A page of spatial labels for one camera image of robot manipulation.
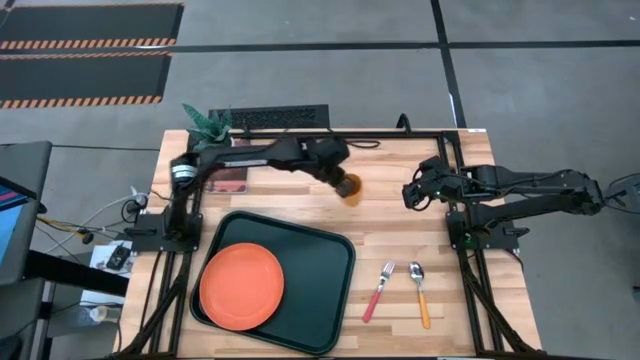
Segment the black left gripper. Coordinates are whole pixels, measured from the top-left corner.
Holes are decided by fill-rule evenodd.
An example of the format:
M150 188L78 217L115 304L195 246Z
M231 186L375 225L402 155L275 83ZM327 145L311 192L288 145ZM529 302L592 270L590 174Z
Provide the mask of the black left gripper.
M323 160L321 162L321 175L322 181L332 186L339 197L346 198L352 194L354 183L347 178L347 173L339 164Z

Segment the orange cup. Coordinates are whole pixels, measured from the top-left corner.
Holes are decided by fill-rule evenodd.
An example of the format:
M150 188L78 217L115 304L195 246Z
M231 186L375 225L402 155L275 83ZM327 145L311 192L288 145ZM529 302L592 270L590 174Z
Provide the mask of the orange cup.
M356 207L362 198L362 180L356 174L347 174L347 178L352 183L353 188L346 198L342 198L342 202L347 206Z

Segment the spoon with orange handle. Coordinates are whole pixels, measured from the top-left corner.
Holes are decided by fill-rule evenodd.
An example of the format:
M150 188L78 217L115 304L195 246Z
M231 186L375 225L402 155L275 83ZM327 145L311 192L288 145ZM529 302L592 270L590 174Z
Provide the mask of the spoon with orange handle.
M426 298L423 291L424 271L418 262L411 262L409 264L409 274L417 286L417 294L418 294L419 306L421 311L422 325L425 329L429 329L431 327L431 322L430 322L428 307L426 303Z

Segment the fork with red handle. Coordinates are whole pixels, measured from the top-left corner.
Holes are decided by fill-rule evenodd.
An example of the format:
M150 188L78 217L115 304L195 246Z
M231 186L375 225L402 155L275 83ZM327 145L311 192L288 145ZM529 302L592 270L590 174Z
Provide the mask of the fork with red handle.
M388 261L384 265L384 267L382 269L382 272L380 274L380 277L379 277L379 282L378 282L376 291L375 291L374 295L372 296L372 298L371 298L371 300L370 300L370 302L368 304L368 307L367 307L366 311L364 312L364 314L362 316L362 321L364 323L369 323L370 320L372 319L374 311L375 311L375 308L376 308L376 306L377 306L377 304L379 302L381 293L384 290L384 287L385 287L386 283L389 281L389 279L390 279L390 277L391 277L391 275L392 275L392 273L394 271L394 268L395 268L395 262L394 261Z

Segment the dark green plastic tray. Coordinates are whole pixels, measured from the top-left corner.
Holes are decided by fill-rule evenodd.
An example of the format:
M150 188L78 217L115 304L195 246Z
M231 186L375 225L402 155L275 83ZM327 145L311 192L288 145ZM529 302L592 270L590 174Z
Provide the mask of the dark green plastic tray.
M265 247L284 273L281 304L243 336L320 356L338 342L354 270L351 241L336 233L246 211L222 218L205 259L242 242Z

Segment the orange plate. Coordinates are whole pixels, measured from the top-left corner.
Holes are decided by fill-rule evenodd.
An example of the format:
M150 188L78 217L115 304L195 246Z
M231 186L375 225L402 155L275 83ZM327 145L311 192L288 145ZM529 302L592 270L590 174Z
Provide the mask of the orange plate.
M274 254L254 243L238 243L222 249L206 264L200 277L200 305L215 325L245 331L275 313L284 285Z

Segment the black keyboard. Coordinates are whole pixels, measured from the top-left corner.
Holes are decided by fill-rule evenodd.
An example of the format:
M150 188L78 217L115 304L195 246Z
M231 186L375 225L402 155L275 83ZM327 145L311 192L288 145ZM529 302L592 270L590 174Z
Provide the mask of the black keyboard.
M232 108L232 129L329 128L329 106L294 105L276 107Z

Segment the dark red square mat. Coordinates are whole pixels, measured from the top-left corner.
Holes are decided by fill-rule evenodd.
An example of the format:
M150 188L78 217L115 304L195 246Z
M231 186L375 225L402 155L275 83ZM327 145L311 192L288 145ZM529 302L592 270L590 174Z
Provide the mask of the dark red square mat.
M214 172L204 185L207 193L244 193L247 190L247 168L230 168Z

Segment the green plant in white pot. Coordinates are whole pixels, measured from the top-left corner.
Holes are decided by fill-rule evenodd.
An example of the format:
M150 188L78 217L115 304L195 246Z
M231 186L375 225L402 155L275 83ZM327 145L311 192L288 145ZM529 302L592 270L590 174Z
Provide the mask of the green plant in white pot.
M188 129L188 133L196 140L194 151L201 151L213 147L231 147L232 114L230 109L222 113L214 111L210 116L205 116L193 106L182 104L183 110L193 121L194 126Z

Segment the white paper sheet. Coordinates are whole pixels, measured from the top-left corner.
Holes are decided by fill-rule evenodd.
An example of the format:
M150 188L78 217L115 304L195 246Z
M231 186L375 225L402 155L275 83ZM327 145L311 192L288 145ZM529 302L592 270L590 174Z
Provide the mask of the white paper sheet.
M80 298L83 306L124 304L134 263L131 247L130 242L119 240L93 248Z

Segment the black mat with hazard stripes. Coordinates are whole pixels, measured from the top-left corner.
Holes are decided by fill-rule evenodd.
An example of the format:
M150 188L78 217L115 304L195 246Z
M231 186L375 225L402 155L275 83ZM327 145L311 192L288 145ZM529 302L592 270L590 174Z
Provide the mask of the black mat with hazard stripes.
M0 8L0 50L173 45L182 3Z
M158 104L169 52L0 56L0 109Z

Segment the grey computer monitor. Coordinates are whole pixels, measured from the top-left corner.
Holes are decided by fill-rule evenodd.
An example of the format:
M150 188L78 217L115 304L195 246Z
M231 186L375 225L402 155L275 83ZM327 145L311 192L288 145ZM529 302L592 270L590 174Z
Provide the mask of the grey computer monitor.
M23 277L51 150L50 141L0 146L0 177L35 194L34 199L23 205L9 238L8 248L0 261L0 286L18 282Z

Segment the black aluminium table frame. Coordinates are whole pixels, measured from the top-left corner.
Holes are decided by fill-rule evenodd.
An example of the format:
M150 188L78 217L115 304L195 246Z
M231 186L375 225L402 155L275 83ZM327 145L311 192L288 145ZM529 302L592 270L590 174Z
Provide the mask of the black aluminium table frame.
M190 313L188 301L218 223L237 210L339 233L353 244L356 263L342 329L335 347L325 357L475 355L474 339L481 339L485 349L497 349L492 336L496 334L492 328L495 325L490 325L481 304L476 302L477 322L469 319L468 296L446 229L445 214L449 208L434 201L427 210L414 212L406 209L402 201L402 184L411 180L419 162L439 155L443 144L451 164L459 158L465 165L494 163L484 130L439 130L412 133L400 129L343 130L345 137L381 142L376 149L351 148L351 157L343 165L363 181L360 202L355 207L346 206L333 189L306 174L271 168L250 169L248 190L244 193L205 194L201 205L202 240L191 258L177 358L308 357L299 351L204 325ZM485 249L476 257L483 256L480 259L485 260L481 266L487 270L496 305L525 342L541 348L521 265L503 250ZM155 254L136 257L120 321L123 350L139 332L153 275L146 318L159 301L167 255L161 255L153 271ZM396 262L396 269L373 318L363 323L361 317L388 260ZM419 262L425 270L430 329L422 326L416 284L407 273L411 261Z

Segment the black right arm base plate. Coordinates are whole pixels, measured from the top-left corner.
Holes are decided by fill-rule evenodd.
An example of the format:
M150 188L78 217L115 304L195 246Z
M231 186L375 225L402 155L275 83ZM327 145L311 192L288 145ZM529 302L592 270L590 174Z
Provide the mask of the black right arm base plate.
M451 247L454 249L507 249L519 247L517 229L512 223L499 223L496 227L473 229L467 224L464 212L453 211L445 216Z

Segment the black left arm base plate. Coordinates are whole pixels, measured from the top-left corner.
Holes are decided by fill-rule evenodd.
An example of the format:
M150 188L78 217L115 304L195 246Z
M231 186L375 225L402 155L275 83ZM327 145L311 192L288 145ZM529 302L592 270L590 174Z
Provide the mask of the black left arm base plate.
M124 234L134 252L192 252L199 248L202 225L201 214L188 214L177 221L165 214L142 214Z

